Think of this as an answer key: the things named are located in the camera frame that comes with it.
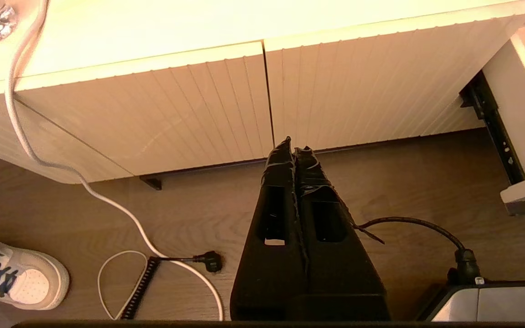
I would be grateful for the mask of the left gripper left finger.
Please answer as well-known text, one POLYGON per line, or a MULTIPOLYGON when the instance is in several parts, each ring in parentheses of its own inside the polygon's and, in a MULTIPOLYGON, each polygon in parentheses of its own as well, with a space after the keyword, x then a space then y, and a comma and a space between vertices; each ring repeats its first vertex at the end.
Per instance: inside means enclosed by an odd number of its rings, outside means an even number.
POLYGON ((271 150, 231 293, 233 321, 281 321, 306 290, 290 137, 271 150))

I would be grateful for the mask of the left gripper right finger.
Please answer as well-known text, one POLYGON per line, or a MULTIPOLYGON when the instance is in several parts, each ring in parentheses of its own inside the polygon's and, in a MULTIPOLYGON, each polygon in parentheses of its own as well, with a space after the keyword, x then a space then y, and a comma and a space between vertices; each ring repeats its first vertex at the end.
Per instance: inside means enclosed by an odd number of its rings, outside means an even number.
POLYGON ((389 321, 382 280, 354 222, 309 148, 296 148, 295 177, 306 253, 306 291, 293 302, 306 321, 389 321))

